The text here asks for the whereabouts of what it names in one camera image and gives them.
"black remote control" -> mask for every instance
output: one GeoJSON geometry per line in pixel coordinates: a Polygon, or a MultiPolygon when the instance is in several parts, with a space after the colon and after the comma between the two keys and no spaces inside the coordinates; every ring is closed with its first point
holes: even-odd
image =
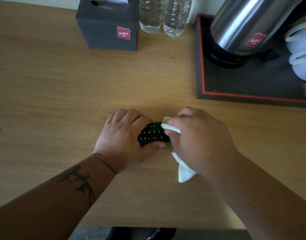
{"type": "Polygon", "coordinates": [[[161,126],[162,122],[154,122],[145,127],[141,131],[137,140],[141,146],[144,146],[153,141],[170,141],[170,138],[164,134],[164,129],[161,126]]]}

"plastic water bottle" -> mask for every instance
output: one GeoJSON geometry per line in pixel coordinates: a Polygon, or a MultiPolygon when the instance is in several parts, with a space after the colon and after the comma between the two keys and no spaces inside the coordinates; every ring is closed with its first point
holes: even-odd
{"type": "Polygon", "coordinates": [[[192,0],[168,0],[164,18],[164,32],[170,37],[178,37],[183,33],[192,0]]]}
{"type": "Polygon", "coordinates": [[[164,0],[139,0],[139,25],[144,32],[156,33],[161,27],[164,0]]]}

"tattoo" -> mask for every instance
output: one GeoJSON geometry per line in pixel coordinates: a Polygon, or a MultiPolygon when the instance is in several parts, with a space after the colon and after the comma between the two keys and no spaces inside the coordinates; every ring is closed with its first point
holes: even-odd
{"type": "Polygon", "coordinates": [[[84,194],[88,194],[89,206],[92,206],[92,202],[95,201],[95,195],[91,185],[88,183],[87,179],[89,178],[89,174],[81,175],[78,173],[78,170],[81,169],[81,165],[77,164],[70,169],[64,171],[59,176],[63,178],[57,180],[56,182],[68,181],[71,185],[73,185],[75,190],[83,192],[84,194]]]}

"white cup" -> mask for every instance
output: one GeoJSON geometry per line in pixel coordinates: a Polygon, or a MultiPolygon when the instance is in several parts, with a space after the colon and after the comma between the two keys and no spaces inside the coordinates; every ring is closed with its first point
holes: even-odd
{"type": "Polygon", "coordinates": [[[306,22],[291,28],[285,34],[285,41],[287,42],[288,50],[292,54],[306,48],[306,22]]]}
{"type": "Polygon", "coordinates": [[[306,81],[306,48],[291,55],[289,63],[292,65],[295,74],[306,81]]]}

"black sneaker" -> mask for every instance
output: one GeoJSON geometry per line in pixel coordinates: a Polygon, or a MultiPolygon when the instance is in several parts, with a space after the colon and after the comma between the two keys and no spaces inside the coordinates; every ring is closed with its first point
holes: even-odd
{"type": "Polygon", "coordinates": [[[132,240],[131,230],[127,227],[113,226],[105,240],[132,240]]]}
{"type": "Polygon", "coordinates": [[[155,233],[146,240],[171,240],[175,236],[176,228],[158,228],[155,233]]]}

